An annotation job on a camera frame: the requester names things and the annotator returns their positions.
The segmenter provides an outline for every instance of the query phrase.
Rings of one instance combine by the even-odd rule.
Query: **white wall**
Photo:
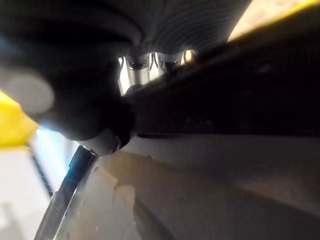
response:
[[[56,192],[68,169],[69,162],[79,144],[66,139],[62,134],[45,128],[38,129],[29,140],[53,192]]]
[[[0,240],[33,240],[49,201],[29,153],[0,152]]]

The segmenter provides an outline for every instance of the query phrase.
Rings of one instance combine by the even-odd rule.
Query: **bright light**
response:
[[[43,130],[36,130],[36,135],[39,138],[39,145],[41,150],[48,156],[47,162],[50,164],[52,170],[58,174],[59,178],[62,180],[67,171],[63,165],[62,159],[57,154],[57,148],[54,147],[51,139],[48,137],[47,133]]]
[[[318,3],[319,0],[253,0],[233,29],[229,41],[271,23],[289,12]]]

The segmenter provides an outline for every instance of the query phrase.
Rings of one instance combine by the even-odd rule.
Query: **ribbed black surface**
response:
[[[136,54],[204,52],[224,43],[250,0],[180,0],[166,7],[152,38]]]

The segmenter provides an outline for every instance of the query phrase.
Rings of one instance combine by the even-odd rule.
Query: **yellow object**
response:
[[[37,128],[20,105],[0,91],[0,150],[26,144]]]
[[[229,41],[319,3],[320,0],[253,0],[230,34]]]

